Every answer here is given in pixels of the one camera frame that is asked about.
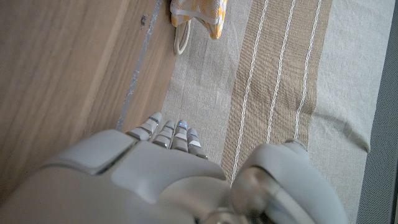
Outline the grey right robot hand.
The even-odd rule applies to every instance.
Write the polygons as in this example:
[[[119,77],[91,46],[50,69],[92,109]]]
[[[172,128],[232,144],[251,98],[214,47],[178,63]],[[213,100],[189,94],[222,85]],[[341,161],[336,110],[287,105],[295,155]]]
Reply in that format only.
[[[155,113],[47,160],[1,205],[2,223],[346,223],[302,142],[261,144],[228,182],[185,121]]]

